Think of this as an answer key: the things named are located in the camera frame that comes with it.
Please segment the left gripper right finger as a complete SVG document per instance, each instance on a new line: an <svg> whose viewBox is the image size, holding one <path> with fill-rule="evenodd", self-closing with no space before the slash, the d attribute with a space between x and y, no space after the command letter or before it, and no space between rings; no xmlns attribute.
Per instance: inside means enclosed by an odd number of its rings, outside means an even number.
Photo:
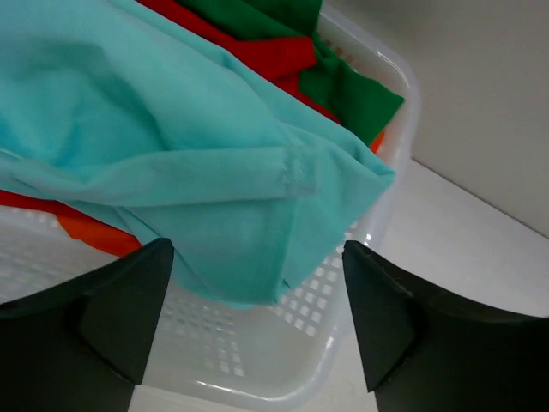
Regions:
<svg viewBox="0 0 549 412"><path fill-rule="evenodd" d="M545 411L548 321L467 299L349 240L347 295L381 411Z"/></svg>

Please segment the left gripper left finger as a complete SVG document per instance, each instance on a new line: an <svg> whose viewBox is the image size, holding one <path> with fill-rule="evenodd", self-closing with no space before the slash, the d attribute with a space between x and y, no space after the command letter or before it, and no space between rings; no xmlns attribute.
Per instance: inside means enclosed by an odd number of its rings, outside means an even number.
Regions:
<svg viewBox="0 0 549 412"><path fill-rule="evenodd" d="M126 411L172 272L169 239L1 306L3 411Z"/></svg>

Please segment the teal t shirt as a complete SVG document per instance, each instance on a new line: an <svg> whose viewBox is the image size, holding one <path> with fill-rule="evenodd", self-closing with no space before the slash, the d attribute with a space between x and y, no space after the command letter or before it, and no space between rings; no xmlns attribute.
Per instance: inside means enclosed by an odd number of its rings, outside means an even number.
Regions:
<svg viewBox="0 0 549 412"><path fill-rule="evenodd" d="M1 187L146 244L228 305L275 303L393 171L353 133L133 1L1 4Z"/></svg>

